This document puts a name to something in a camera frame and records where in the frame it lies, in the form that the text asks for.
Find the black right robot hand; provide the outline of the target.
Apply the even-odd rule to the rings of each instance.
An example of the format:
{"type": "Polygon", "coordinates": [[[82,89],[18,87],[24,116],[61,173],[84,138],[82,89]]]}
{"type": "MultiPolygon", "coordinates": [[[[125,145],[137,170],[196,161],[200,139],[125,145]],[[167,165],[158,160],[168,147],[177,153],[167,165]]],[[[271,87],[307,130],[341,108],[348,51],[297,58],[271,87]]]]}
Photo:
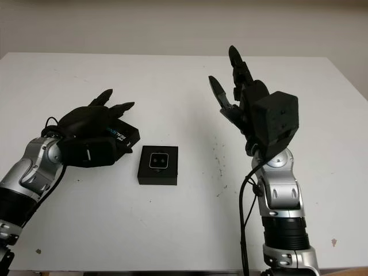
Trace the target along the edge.
{"type": "Polygon", "coordinates": [[[238,101],[239,104],[231,104],[228,101],[226,92],[215,77],[209,76],[209,83],[217,102],[221,106],[220,113],[245,136],[247,140],[246,153],[248,156],[254,156],[259,149],[259,145],[251,115],[251,106],[257,100],[269,95],[269,92],[262,81],[253,79],[247,63],[243,61],[235,46],[229,47],[228,55],[233,68],[232,75],[235,84],[233,95],[235,101],[238,101]]]}

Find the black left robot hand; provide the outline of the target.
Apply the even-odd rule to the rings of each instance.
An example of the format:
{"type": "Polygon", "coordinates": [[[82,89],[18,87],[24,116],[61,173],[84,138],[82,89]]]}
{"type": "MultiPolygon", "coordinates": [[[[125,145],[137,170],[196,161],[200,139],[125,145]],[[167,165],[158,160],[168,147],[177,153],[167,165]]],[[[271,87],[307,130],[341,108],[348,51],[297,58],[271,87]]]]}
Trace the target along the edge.
{"type": "Polygon", "coordinates": [[[80,106],[67,113],[59,120],[57,130],[64,137],[89,138],[103,134],[135,104],[126,102],[109,108],[105,104],[112,93],[112,89],[107,89],[87,106],[80,106]]]}

